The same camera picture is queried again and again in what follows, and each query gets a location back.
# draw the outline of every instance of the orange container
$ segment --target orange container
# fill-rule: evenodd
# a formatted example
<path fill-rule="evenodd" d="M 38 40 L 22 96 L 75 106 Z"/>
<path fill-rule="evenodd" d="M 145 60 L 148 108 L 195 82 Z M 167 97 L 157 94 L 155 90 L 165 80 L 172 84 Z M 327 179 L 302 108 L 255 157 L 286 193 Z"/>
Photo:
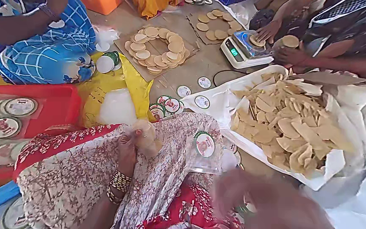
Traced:
<path fill-rule="evenodd" d="M 121 4 L 122 0 L 81 0 L 85 7 L 104 15 L 110 14 Z"/>

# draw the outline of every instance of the red plastic tray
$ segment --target red plastic tray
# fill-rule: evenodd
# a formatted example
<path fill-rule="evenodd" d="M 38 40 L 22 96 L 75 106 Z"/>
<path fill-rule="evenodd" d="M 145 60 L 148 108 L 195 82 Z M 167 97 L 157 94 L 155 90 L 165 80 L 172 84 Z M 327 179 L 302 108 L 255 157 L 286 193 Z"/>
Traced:
<path fill-rule="evenodd" d="M 4 85 L 0 94 L 44 100 L 38 118 L 29 120 L 24 138 L 32 138 L 50 126 L 78 123 L 81 99 L 73 85 Z M 0 168 L 0 186 L 11 180 L 12 171 L 12 167 Z"/>

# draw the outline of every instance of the human hand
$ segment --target human hand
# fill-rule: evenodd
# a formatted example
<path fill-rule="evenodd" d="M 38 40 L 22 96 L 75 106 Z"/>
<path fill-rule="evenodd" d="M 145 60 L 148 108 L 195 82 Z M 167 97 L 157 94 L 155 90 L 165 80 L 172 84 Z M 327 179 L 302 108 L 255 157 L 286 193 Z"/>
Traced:
<path fill-rule="evenodd" d="M 60 17 L 67 7 L 68 2 L 68 0 L 48 0 L 46 3 L 48 8 L 50 8 L 57 17 Z"/>
<path fill-rule="evenodd" d="M 275 52 L 274 58 L 275 61 L 279 61 L 282 64 L 306 66 L 304 62 L 312 57 L 308 56 L 302 49 L 282 47 L 278 52 Z"/>
<path fill-rule="evenodd" d="M 270 44 L 273 44 L 273 39 L 281 28 L 282 22 L 279 20 L 274 20 L 267 24 L 266 26 L 257 30 L 257 42 L 268 40 Z"/>
<path fill-rule="evenodd" d="M 118 139 L 118 171 L 132 177 L 136 163 L 135 144 L 141 130 L 132 132 L 129 136 L 123 135 Z"/>
<path fill-rule="evenodd" d="M 245 219 L 247 229 L 333 229 L 325 212 L 292 185 L 253 176 L 241 169 L 222 175 L 213 190 L 214 214 L 224 218 L 244 201 L 252 200 L 256 214 Z"/>

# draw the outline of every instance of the bangle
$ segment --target bangle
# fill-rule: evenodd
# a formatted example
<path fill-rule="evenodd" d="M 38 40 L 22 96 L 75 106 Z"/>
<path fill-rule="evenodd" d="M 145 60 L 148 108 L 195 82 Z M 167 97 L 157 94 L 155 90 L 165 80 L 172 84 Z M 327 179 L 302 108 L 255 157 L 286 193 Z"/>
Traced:
<path fill-rule="evenodd" d="M 38 8 L 42 10 L 45 14 L 49 16 L 49 18 L 57 18 L 57 16 L 52 12 L 52 10 L 48 7 L 46 3 L 40 3 Z"/>
<path fill-rule="evenodd" d="M 114 176 L 111 179 L 110 185 L 121 192 L 127 192 L 131 180 L 132 179 L 130 177 L 116 170 Z"/>
<path fill-rule="evenodd" d="M 109 185 L 107 186 L 107 196 L 108 196 L 109 201 L 115 205 L 119 205 L 122 202 L 121 198 L 114 195 L 114 193 L 111 191 L 111 187 Z"/>

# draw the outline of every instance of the digital weighing scale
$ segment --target digital weighing scale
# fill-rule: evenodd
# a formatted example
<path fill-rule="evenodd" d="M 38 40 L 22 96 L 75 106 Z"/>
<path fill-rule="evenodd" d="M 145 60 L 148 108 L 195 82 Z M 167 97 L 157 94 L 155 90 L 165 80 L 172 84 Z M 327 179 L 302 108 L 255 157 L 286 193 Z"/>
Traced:
<path fill-rule="evenodd" d="M 258 47 L 249 41 L 249 37 L 255 32 L 255 30 L 235 32 L 221 44 L 221 50 L 234 68 L 247 68 L 273 61 L 272 48 L 268 43 L 264 47 Z"/>

